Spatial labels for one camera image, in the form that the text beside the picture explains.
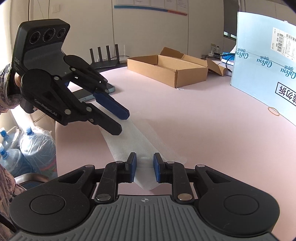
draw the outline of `gray gripper base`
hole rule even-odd
[[[248,239],[220,234],[198,217],[194,208],[172,201],[170,196],[122,196],[95,207],[80,226],[51,236],[23,231],[10,241],[276,241],[272,234]]]

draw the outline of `white foam sheet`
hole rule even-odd
[[[122,126],[123,131],[119,136],[113,136],[101,129],[114,160],[126,161],[131,152],[137,154],[137,169],[134,182],[142,189],[151,190],[159,185],[156,182],[153,169],[154,153],[159,152],[163,161],[178,161],[183,164],[186,162],[185,158],[179,157],[161,141],[154,129],[142,118],[140,113],[131,115],[127,120],[120,120],[109,111],[103,108],[100,109]]]

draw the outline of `pink table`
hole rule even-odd
[[[273,234],[282,241],[296,236],[293,124],[230,86],[228,76],[209,73],[207,81],[177,90],[127,68],[102,74],[116,86],[112,96],[131,115],[140,112],[166,146],[187,158],[185,167],[203,163],[268,192],[281,211]],[[103,168],[114,161],[99,127],[90,122],[57,123],[56,146],[59,176],[85,164]],[[170,192],[170,184],[151,191],[135,183],[119,186],[120,194]]]

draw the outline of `box lid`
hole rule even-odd
[[[168,47],[164,47],[160,53],[160,55],[165,55],[173,58],[183,59],[188,62],[192,62],[195,64],[202,65],[204,67],[208,67],[210,70],[214,71],[215,73],[224,76],[226,73],[226,68],[217,65],[215,62],[207,58],[207,60],[202,60],[200,58],[196,58],[193,56],[189,56],[187,54],[183,54],[175,49],[171,49]]]

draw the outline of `cardboard box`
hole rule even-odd
[[[164,47],[160,53],[160,55],[169,56],[173,58],[183,59],[185,61],[200,64],[202,66],[208,67],[210,70],[214,71],[215,73],[224,76],[227,69],[217,65],[215,62],[213,62],[211,59],[207,58],[207,60],[202,60],[200,58],[192,57],[187,54],[183,54],[177,50],[170,49],[167,47]]]
[[[208,72],[204,65],[163,55],[128,58],[128,69],[174,88],[205,81]]]

